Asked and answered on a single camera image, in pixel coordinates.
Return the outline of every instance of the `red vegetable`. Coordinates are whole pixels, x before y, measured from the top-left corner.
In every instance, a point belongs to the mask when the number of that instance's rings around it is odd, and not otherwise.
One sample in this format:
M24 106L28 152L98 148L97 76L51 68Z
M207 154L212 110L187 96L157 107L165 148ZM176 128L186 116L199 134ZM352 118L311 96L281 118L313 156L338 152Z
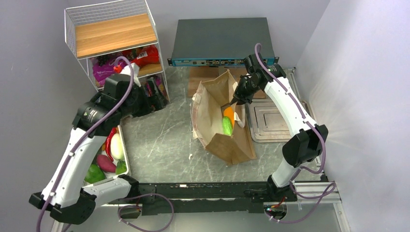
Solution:
M111 162L114 161L113 156L111 156L111 149L110 149L110 145L111 145L111 139L113 138L113 136L115 135L115 133L117 132L117 128L114 127L111 132L110 135L107 137L107 139L105 140L105 152L107 153L107 156L109 157L109 159L111 160Z
M117 168L115 164L113 164L113 162L105 155L97 156L97 165L101 168L101 170L108 173L115 173Z

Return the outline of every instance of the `paper bag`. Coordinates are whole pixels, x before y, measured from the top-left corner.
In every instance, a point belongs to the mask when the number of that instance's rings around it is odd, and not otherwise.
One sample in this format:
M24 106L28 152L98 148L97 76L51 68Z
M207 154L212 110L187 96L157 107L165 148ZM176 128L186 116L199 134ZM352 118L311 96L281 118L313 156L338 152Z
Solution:
M234 124L231 136L223 133L221 107L229 103L237 86L229 70L214 80L201 82L193 98L192 126L205 150L226 161L228 165L256 159L248 124ZM239 116L243 106L232 106Z

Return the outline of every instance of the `gray wall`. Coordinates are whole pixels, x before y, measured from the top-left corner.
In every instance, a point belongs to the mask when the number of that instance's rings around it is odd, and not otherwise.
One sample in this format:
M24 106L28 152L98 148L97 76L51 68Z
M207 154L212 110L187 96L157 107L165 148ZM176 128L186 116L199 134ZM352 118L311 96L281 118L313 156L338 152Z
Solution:
M64 43L66 7L66 1L0 1L2 232L35 230L39 210L29 197L51 179L77 107L95 93ZM46 215L44 231L52 223Z
M107 0L68 0L82 6ZM267 17L279 63L294 67L329 0L147 0L157 25L162 57L171 58L178 19Z
M331 1L296 66L352 231L410 231L409 12L405 0Z

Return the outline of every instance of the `green pepper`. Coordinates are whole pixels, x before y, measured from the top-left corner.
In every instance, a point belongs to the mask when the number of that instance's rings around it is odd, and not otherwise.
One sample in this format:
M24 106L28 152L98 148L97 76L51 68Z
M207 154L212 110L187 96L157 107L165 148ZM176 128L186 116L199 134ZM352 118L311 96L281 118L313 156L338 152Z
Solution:
M91 164L90 168L87 171L87 175L84 178L84 180L89 182L90 184L94 184L104 179L105 175L97 164Z

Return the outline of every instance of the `cucumber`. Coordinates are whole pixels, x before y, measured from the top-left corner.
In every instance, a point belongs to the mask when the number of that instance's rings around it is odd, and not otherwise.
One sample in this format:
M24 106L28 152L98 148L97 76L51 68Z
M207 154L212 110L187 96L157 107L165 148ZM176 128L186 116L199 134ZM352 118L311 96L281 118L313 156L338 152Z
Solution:
M231 120L227 116L224 116L222 118L222 127L223 127L224 134L229 135L229 136L232 135L232 123L231 123Z
M125 161L118 161L117 163L117 168L116 168L116 174L121 174L127 171L127 165L125 164Z

